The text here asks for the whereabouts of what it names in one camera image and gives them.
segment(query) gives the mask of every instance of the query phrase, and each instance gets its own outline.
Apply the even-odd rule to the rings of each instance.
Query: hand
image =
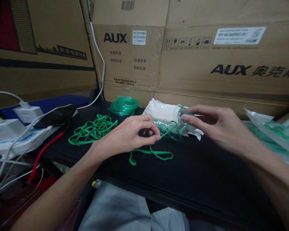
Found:
[[[240,155],[251,146],[265,147],[230,108],[196,105],[188,110],[202,116],[183,115],[181,120],[202,130],[227,151]]]
[[[151,136],[140,137],[138,133],[141,129],[143,129],[143,134],[149,130]],[[154,144],[160,139],[160,130],[154,124],[150,114],[130,116],[106,136],[95,141],[88,153],[91,155],[93,152],[94,156],[102,162],[113,155],[130,152],[144,145]]]

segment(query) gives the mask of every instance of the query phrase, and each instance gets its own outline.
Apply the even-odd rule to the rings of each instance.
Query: person's right hand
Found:
[[[183,115],[181,120],[202,130],[227,151],[243,155],[251,146],[265,147],[230,108],[196,105],[188,110],[202,116]]]

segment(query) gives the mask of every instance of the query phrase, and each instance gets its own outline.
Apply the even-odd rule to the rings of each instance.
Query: shipping label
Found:
[[[133,30],[133,45],[145,46],[146,37],[147,37],[146,30]]]
[[[256,45],[265,30],[266,27],[220,28],[213,45]]]

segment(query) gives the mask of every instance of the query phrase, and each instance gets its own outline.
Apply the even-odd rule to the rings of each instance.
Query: white charger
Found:
[[[23,123],[32,123],[37,117],[43,115],[40,107],[32,107],[26,102],[19,104],[20,107],[14,108],[13,111]]]
[[[24,131],[26,127],[20,122],[19,119],[3,120],[0,118],[0,141],[14,141]],[[29,136],[31,132],[27,131],[21,139]]]

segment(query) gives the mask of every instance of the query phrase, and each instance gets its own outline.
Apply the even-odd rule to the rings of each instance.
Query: red cable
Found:
[[[36,168],[37,168],[38,163],[39,163],[39,159],[40,159],[41,155],[43,154],[43,152],[44,152],[51,144],[53,144],[57,139],[59,139],[59,138],[64,134],[64,132],[67,130],[67,128],[68,128],[69,125],[70,125],[70,123],[68,123],[66,129],[65,129],[63,132],[61,132],[60,134],[58,134],[54,139],[52,139],[52,141],[50,141],[48,144],[46,144],[46,146],[43,147],[42,150],[39,152],[38,157],[36,158],[35,163],[34,163],[34,165],[33,165],[32,172],[31,172],[31,174],[30,174],[29,180],[28,180],[29,183],[32,184],[32,181],[33,181],[33,179],[34,179],[34,177],[35,177]]]

